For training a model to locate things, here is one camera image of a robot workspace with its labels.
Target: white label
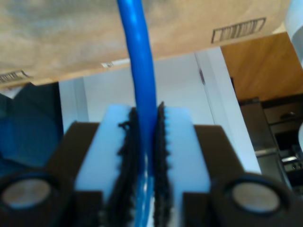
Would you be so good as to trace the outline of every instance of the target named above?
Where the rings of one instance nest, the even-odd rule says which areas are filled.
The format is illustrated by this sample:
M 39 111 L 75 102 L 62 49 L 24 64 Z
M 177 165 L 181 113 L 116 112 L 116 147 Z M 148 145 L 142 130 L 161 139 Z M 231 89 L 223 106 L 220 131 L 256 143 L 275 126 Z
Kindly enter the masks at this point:
M 109 63 L 101 63 L 101 65 L 104 68 L 111 68 L 113 66 L 125 65 L 125 64 L 129 64 L 129 63 L 130 63 L 130 59 L 129 58 L 125 58 L 125 59 L 120 59 L 120 60 L 112 61 L 112 62 L 109 62 Z

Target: barcode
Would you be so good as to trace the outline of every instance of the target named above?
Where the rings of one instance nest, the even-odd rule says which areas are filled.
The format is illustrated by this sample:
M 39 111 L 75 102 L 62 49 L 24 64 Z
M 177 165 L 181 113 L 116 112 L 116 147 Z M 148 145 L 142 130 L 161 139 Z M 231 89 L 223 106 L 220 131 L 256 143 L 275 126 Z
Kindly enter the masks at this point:
M 213 31 L 212 43 L 235 39 L 256 33 L 262 29 L 266 18 L 246 21 L 243 23 L 217 28 Z
M 9 73 L 0 75 L 0 84 L 9 83 L 12 81 L 23 80 L 23 79 L 27 79 L 27 78 L 29 78 L 29 76 L 27 74 L 25 74 L 25 72 L 22 70 L 15 71 L 15 72 L 9 72 Z

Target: white wall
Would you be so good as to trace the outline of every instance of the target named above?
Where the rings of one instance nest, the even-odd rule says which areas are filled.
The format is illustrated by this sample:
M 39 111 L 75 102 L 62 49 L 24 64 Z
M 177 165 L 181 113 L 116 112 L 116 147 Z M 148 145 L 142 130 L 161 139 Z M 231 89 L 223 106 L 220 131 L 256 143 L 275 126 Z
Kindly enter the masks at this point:
M 188 108 L 194 124 L 214 123 L 194 54 L 156 61 L 154 68 L 158 103 Z M 110 104 L 135 106 L 129 68 L 85 77 L 84 87 L 90 122 L 101 121 Z

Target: brown cardboard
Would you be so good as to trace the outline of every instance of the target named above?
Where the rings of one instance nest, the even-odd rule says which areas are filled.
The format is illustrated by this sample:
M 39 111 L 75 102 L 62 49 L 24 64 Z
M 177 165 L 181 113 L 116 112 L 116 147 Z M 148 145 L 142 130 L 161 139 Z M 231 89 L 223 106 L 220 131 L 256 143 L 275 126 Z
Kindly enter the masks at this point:
M 154 59 L 271 35 L 282 24 L 289 3 L 143 0 Z M 0 15 L 0 88 L 128 65 L 116 62 L 127 59 L 128 52 L 115 0 L 3 0 L 0 12 L 6 12 Z M 26 76 L 7 80 L 7 73 L 21 70 Z

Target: blue cable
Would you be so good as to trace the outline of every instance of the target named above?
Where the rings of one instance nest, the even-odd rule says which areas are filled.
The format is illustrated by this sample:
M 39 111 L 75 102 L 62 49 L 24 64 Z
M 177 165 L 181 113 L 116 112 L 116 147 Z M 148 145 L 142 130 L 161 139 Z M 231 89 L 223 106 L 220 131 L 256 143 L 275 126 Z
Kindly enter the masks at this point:
M 152 52 L 141 0 L 117 0 L 134 80 L 140 130 L 135 227 L 146 227 L 153 194 L 153 136 L 157 121 Z

